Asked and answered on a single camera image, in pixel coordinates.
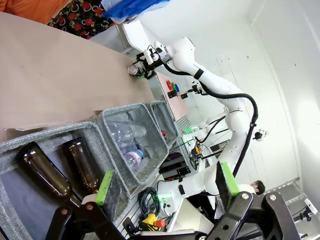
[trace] orange fabric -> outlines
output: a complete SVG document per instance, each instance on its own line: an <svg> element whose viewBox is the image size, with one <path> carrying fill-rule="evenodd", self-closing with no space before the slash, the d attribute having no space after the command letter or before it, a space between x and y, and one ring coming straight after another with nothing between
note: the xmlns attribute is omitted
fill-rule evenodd
<svg viewBox="0 0 320 240"><path fill-rule="evenodd" d="M0 0L0 11L47 24L69 0Z"/></svg>

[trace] white robotic arm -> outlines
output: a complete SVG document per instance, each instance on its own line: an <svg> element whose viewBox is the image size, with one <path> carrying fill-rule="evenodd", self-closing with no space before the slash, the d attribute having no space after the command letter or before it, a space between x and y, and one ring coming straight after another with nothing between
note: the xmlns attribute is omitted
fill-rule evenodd
<svg viewBox="0 0 320 240"><path fill-rule="evenodd" d="M224 97L224 99L217 98L217 100L227 108L225 123L232 131L232 137L219 156L219 161L221 163L227 162L231 171L233 171L241 155L243 158L248 149L248 141L250 141L250 139L248 140L248 135L251 136L255 122L254 120L251 123L248 115L244 113L247 103L246 94L243 94L237 86L228 80L213 74L204 66L198 64L195 61L195 46L189 38L184 37L167 46L155 42L154 46L164 64L172 61L177 70L188 73L199 80L208 94L210 92L214 93L215 96ZM234 98L225 97L230 95L234 95ZM160 201L168 206L166 208L167 214L171 214L177 210L183 198L199 194L202 191L206 191L211 195L218 195L219 191L215 180L216 166L212 165L203 171L179 180L159 182L157 186L158 196Z"/></svg>

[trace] plastic bottle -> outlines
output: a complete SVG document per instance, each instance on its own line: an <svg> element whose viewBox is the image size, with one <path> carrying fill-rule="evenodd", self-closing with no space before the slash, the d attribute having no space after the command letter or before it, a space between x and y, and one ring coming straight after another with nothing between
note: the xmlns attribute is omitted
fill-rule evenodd
<svg viewBox="0 0 320 240"><path fill-rule="evenodd" d="M141 162L143 158L143 152L141 150L130 151L124 155L126 162L131 169L135 169Z"/></svg>
<svg viewBox="0 0 320 240"><path fill-rule="evenodd" d="M137 138L146 135L146 128L129 121L108 121L108 127L111 134L119 145L137 144Z"/></svg>

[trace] white wall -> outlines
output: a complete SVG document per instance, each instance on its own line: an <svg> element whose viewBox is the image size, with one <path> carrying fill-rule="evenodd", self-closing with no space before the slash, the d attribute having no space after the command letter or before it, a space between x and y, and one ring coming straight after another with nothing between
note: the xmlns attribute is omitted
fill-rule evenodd
<svg viewBox="0 0 320 240"><path fill-rule="evenodd" d="M271 189L296 178L299 164L284 103L259 39L247 22L237 20L208 26L201 34L195 32L189 37L195 45L196 61L253 96L259 110L258 127L270 131L264 141L252 141L237 181L251 183L260 179ZM211 96L194 95L194 101L202 119L223 111L223 106ZM251 116L250 103L247 109ZM206 145L224 134L211 137Z"/></svg>
<svg viewBox="0 0 320 240"><path fill-rule="evenodd" d="M295 130L303 190L320 209L320 1L257 0L252 27L282 86Z"/></svg>
<svg viewBox="0 0 320 240"><path fill-rule="evenodd" d="M243 18L252 0L171 0L169 5L146 12L142 24L164 44L189 34L202 34L207 25Z"/></svg>

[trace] gray fabric bin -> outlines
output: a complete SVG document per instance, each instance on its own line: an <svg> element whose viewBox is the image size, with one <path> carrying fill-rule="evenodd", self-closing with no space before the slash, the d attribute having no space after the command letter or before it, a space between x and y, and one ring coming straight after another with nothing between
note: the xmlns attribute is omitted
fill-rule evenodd
<svg viewBox="0 0 320 240"><path fill-rule="evenodd" d="M178 129L175 125L174 119L168 109L168 105L165 101L152 101L147 103L153 119L155 120L160 131L165 132L165 142L170 148L179 136Z"/></svg>
<svg viewBox="0 0 320 240"><path fill-rule="evenodd" d="M113 223L118 225L128 211L129 191L111 157L102 134L93 122L82 122L21 136L0 144L0 226L10 240L44 240L59 204L26 176L14 158L27 143L35 141L55 166L69 179L74 192L84 197L83 187L66 164L61 145L82 137L91 152L99 179L113 171L120 179Z"/></svg>
<svg viewBox="0 0 320 240"><path fill-rule="evenodd" d="M143 103L105 109L98 116L92 116L89 121L99 125L112 158L129 190L146 184L158 172L160 165L169 154L168 146L157 124ZM112 137L108 121L132 122L145 127L146 135L139 144L146 149L150 157L142 159L139 171L131 169L127 164L124 155Z"/></svg>

